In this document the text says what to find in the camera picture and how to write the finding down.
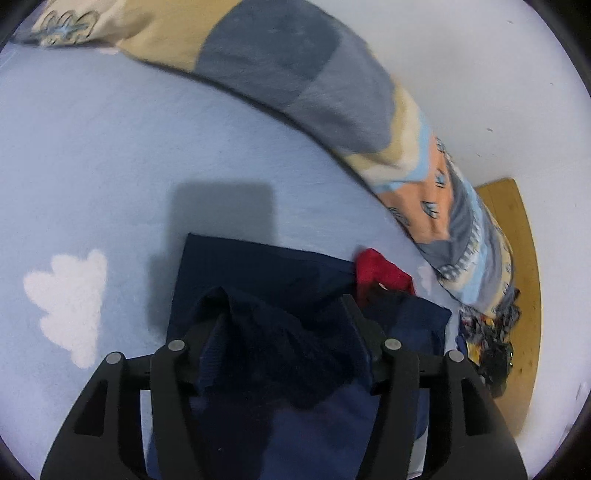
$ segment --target dark fabric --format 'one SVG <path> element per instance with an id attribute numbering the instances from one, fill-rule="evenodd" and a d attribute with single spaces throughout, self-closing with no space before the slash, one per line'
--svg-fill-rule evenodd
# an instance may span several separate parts
<path id="1" fill-rule="evenodd" d="M 350 262 L 189 235 L 168 337 L 183 336 L 200 308 L 228 312 L 202 354 L 205 395 L 192 404 L 216 479 L 355 477 L 379 398 L 368 393 L 365 347 L 338 302 L 354 286 Z M 368 312 L 404 344 L 443 353 L 449 311 L 416 303 L 414 332 L 405 301 Z M 429 312 L 441 328 L 427 331 Z M 417 434 L 427 415 L 428 406 Z"/>
<path id="2" fill-rule="evenodd" d="M 362 312 L 405 348 L 426 355 L 443 354 L 445 328 L 452 314 L 449 310 L 404 291 L 388 291 L 372 298 Z M 428 421 L 429 390 L 422 388 L 418 395 L 417 437 L 425 432 Z"/>

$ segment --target wooden floorboard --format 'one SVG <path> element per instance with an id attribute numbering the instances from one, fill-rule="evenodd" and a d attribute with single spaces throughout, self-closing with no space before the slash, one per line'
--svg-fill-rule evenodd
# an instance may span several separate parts
<path id="1" fill-rule="evenodd" d="M 530 407 L 540 356 L 542 302 L 538 262 L 530 224 L 515 180 L 499 180 L 476 191 L 511 244 L 515 286 L 521 290 L 517 301 L 522 311 L 521 318 L 510 336 L 514 349 L 513 371 L 507 380 L 505 394 L 496 401 L 511 433 L 517 435 L 523 428 Z"/>

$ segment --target cloud pattern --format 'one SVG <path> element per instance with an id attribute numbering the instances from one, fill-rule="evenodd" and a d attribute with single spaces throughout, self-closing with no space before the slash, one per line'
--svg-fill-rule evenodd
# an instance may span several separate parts
<path id="1" fill-rule="evenodd" d="M 43 335 L 68 350 L 77 367 L 90 368 L 96 361 L 107 259 L 97 249 L 86 259 L 55 255 L 51 269 L 27 274 L 23 279 L 25 292 L 47 313 L 40 320 Z"/>

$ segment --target red garment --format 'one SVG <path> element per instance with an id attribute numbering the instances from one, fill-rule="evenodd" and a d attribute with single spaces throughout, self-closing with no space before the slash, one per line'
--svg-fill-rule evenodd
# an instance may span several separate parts
<path id="1" fill-rule="evenodd" d="M 390 263 L 373 248 L 359 254 L 355 261 L 355 277 L 357 279 L 357 304 L 367 305 L 368 294 L 373 285 L 381 283 L 388 290 L 404 290 L 415 295 L 413 278 Z"/>

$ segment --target metal rivet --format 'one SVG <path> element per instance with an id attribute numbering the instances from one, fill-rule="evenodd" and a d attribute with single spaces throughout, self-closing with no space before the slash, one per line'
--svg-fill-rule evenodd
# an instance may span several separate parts
<path id="1" fill-rule="evenodd" d="M 459 350 L 451 350 L 448 355 L 449 359 L 453 362 L 460 363 L 462 360 L 464 360 L 464 354 Z"/>
<path id="2" fill-rule="evenodd" d="M 395 338 L 389 338 L 384 342 L 384 346 L 388 350 L 399 350 L 400 347 L 402 347 L 402 344 L 399 340 L 396 340 Z"/>
<path id="3" fill-rule="evenodd" d="M 173 340 L 168 344 L 168 350 L 172 352 L 180 352 L 184 348 L 184 342 L 182 340 Z"/>
<path id="4" fill-rule="evenodd" d="M 115 365 L 121 361 L 121 354 L 119 352 L 111 352 L 105 357 L 108 364 Z"/>

